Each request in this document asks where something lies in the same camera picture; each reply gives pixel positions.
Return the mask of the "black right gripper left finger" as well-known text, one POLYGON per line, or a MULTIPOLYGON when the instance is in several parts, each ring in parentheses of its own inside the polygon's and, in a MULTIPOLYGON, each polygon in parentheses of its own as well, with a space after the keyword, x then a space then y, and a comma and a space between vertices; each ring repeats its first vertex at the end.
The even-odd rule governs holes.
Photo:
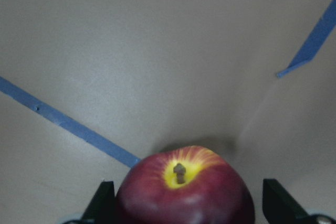
POLYGON ((80 221, 83 223, 113 223, 114 203, 114 182, 101 182, 80 221))

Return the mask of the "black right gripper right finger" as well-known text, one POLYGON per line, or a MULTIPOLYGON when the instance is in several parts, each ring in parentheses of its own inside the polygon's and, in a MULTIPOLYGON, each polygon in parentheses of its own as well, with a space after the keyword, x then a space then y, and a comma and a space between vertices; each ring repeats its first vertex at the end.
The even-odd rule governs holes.
POLYGON ((263 179, 262 209, 268 223, 298 223, 309 214, 274 178, 263 179))

